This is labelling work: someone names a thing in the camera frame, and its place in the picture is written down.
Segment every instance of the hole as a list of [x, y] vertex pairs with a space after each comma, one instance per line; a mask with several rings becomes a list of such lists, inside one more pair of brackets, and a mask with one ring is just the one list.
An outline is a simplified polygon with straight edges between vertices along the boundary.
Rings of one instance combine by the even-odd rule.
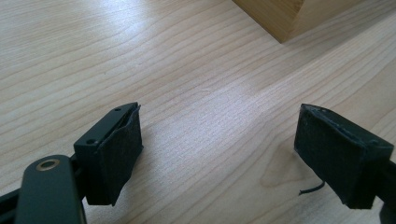
[[56, 159], [42, 161], [37, 165], [36, 169], [37, 169], [37, 171], [48, 171], [48, 170], [56, 167], [57, 165], [59, 165], [59, 163], [61, 163], [61, 161], [56, 160]]
[[55, 161], [44, 161], [44, 163], [41, 164], [42, 168], [49, 168], [55, 164]]
[[95, 143], [96, 143], [95, 139], [90, 139], [90, 140], [87, 141], [88, 145], [92, 145], [92, 144], [95, 144]]

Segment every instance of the black wire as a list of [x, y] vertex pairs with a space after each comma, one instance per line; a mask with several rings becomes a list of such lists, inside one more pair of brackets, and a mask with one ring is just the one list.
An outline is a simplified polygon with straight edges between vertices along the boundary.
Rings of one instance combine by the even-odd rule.
[[298, 194], [298, 196], [303, 195], [303, 194], [306, 194], [306, 193], [312, 193], [312, 192], [315, 192], [315, 191], [317, 191], [317, 190], [320, 190], [320, 189], [322, 189], [325, 185], [326, 185], [326, 182], [322, 181], [322, 183], [321, 183], [319, 186], [315, 187], [315, 188], [300, 190], [300, 193]]

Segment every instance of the wooden box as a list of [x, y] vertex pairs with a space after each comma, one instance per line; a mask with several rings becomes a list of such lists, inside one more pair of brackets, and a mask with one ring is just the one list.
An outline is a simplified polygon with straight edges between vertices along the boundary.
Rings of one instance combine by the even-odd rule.
[[233, 0], [279, 42], [306, 32], [361, 0]]

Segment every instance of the light wood surface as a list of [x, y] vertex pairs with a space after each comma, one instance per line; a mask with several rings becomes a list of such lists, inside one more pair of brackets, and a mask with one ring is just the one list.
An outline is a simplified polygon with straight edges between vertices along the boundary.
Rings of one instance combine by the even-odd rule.
[[233, 0], [280, 43], [300, 35], [361, 0]]
[[306, 103], [396, 144], [395, 21], [366, 0], [281, 45], [231, 0], [1, 1], [0, 194], [137, 101], [144, 151], [90, 223], [379, 223], [299, 197], [320, 181], [293, 139]]

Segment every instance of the black 3d-printed bracket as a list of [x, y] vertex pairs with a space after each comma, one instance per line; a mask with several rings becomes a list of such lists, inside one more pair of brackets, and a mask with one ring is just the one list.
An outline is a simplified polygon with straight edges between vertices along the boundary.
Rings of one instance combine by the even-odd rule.
[[370, 209], [375, 196], [396, 212], [393, 145], [329, 109], [302, 105], [294, 148], [352, 209]]
[[115, 204], [142, 151], [138, 103], [114, 108], [74, 144], [29, 165], [20, 189], [0, 197], [0, 224], [86, 223], [81, 200]]

